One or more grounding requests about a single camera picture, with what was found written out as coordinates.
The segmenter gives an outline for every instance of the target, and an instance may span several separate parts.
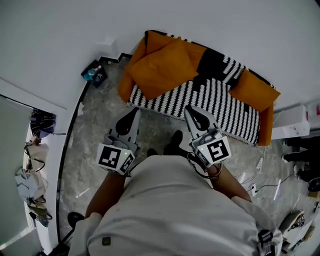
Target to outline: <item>person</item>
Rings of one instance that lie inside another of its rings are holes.
[[[319,143],[320,136],[311,138],[290,138],[283,141],[283,144],[288,147],[306,149],[302,152],[294,152],[282,156],[282,160],[285,163],[309,162],[310,170],[307,171],[299,169],[296,164],[293,166],[294,173],[297,174],[300,177],[300,179],[302,179],[305,182],[310,182],[311,180],[320,177],[318,161],[318,157],[320,154],[320,149],[318,147]]]
[[[280,254],[282,235],[271,218],[225,166],[211,182],[200,177],[181,141],[177,131],[166,155],[148,150],[130,180],[107,174],[76,224],[69,256],[265,255],[261,230],[273,234],[268,255]],[[207,175],[218,171],[211,166]]]

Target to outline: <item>patterned throw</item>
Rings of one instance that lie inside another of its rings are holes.
[[[129,103],[182,120],[186,105],[200,107],[213,114],[222,133],[254,146],[258,143],[260,113],[233,98],[228,92],[237,85],[244,69],[274,88],[268,81],[234,59],[207,48],[197,69],[199,75],[194,81],[187,81],[152,100],[146,100],[135,85]]]

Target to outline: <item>white t-shirt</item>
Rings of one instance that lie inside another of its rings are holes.
[[[76,224],[70,256],[264,255],[258,229],[282,235],[258,206],[213,190],[181,156],[150,156],[119,202]]]

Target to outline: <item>gray floor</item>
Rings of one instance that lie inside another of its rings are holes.
[[[69,212],[85,214],[86,208],[106,176],[106,171],[95,165],[98,144],[103,142],[107,133],[108,122],[127,108],[126,104],[117,94],[117,85],[124,72],[128,59],[123,58],[120,64],[112,63],[104,68],[108,79],[99,88],[91,86],[83,100],[83,114],[79,115],[74,123],[72,136],[66,152],[62,172],[59,204],[60,235],[63,238],[71,227],[67,221]],[[138,158],[146,158],[147,150],[154,148],[162,153],[166,144],[176,130],[183,132],[181,147],[189,147],[190,134],[184,121],[173,119],[159,113],[141,110],[141,120],[137,143],[141,150]],[[241,141],[228,138],[232,157],[224,162],[225,166],[235,176],[243,172],[251,177],[258,170],[256,166],[262,153]],[[293,173],[293,165],[284,163],[281,156],[290,153],[291,149],[282,145],[282,141],[272,141],[267,147],[268,155],[265,156],[263,169],[254,179],[257,188],[263,185],[276,185],[279,179],[284,179]],[[315,200],[307,197],[307,184],[292,176],[281,184],[274,200],[276,187],[264,187],[252,201],[262,207],[279,226],[285,216],[293,208],[305,211],[306,221],[312,218],[312,209]]]

